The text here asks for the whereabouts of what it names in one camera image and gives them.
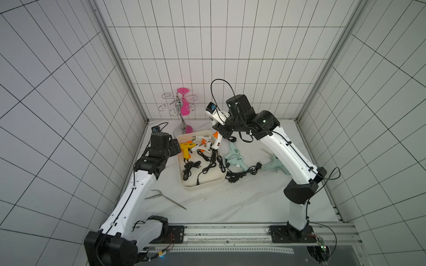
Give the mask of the yellow glue gun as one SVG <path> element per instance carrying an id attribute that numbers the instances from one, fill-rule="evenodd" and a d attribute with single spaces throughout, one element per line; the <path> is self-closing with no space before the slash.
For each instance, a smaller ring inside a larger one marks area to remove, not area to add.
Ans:
<path id="1" fill-rule="evenodd" d="M 183 153 L 183 158 L 185 161 L 189 161 L 189 159 L 191 158 L 190 150 L 195 146 L 196 144 L 194 144 L 192 141 L 180 143 L 180 148 Z"/>

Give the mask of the white glue gun orange trigger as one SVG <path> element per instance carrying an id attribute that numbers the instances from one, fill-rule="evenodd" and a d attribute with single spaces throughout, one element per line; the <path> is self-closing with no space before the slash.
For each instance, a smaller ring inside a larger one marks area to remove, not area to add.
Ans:
<path id="1" fill-rule="evenodd" d="M 216 133 L 213 134 L 213 137 L 215 138 L 215 140 L 211 144 L 211 148 L 213 150 L 218 150 L 222 142 L 223 136 L 218 131 L 216 131 Z"/>

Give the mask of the mint green glue gun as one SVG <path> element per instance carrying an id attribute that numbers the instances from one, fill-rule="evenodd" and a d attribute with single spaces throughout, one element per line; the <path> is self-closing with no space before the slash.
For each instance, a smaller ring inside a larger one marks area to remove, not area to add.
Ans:
<path id="1" fill-rule="evenodd" d="M 240 151 L 234 143 L 229 143 L 229 149 L 230 149 L 229 152 L 224 156 L 226 166 L 233 165 L 233 164 L 230 164 L 229 162 L 230 159 L 240 156 Z"/>

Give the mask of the small mint glue gun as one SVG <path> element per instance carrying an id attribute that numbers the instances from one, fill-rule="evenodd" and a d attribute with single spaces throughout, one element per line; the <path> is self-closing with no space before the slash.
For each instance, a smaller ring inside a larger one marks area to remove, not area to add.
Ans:
<path id="1" fill-rule="evenodd" d="M 249 167 L 244 164 L 244 159 L 241 156 L 232 158 L 229 160 L 229 162 L 230 164 L 241 168 L 243 171 L 247 171 L 249 169 Z"/>

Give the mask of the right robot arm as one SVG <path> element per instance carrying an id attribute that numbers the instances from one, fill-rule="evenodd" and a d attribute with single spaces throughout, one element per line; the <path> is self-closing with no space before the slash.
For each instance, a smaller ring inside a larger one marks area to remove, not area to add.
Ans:
<path id="1" fill-rule="evenodd" d="M 287 228 L 301 235 L 308 226 L 308 201 L 325 179 L 327 170 L 317 167 L 300 152 L 271 112 L 264 110 L 255 113 L 246 95 L 233 96 L 226 101 L 226 105 L 228 112 L 221 111 L 212 102 L 206 107 L 218 137 L 229 139 L 234 132 L 247 133 L 266 145 L 287 168 L 292 177 L 284 188 L 284 194 L 290 201 Z"/>

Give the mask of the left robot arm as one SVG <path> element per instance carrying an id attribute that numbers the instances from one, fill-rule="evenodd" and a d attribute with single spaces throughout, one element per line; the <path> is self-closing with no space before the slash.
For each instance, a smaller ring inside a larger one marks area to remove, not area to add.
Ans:
<path id="1" fill-rule="evenodd" d="M 97 231 L 88 232 L 84 239 L 89 265 L 134 266 L 161 256 L 148 256 L 150 243 L 174 243 L 167 218 L 150 216 L 141 223 L 136 220 L 136 213 L 168 159 L 179 153 L 178 140 L 170 134 L 151 134 L 150 144 L 135 162 L 133 175 L 115 209 Z"/>

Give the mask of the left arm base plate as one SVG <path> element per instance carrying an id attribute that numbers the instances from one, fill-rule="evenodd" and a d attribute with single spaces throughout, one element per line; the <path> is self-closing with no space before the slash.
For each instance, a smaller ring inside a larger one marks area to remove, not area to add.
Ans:
<path id="1" fill-rule="evenodd" d="M 182 244 L 184 242 L 185 226 L 168 226 L 163 229 L 160 236 L 150 242 L 150 244 Z"/>

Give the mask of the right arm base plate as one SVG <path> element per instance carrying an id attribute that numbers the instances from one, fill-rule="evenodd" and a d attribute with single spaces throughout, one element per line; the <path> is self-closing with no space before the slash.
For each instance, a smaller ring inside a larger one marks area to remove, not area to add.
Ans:
<path id="1" fill-rule="evenodd" d="M 268 233 L 271 236 L 272 243 L 276 244 L 314 244 L 317 242 L 310 225 L 307 225 L 302 231 L 288 225 L 270 226 Z"/>

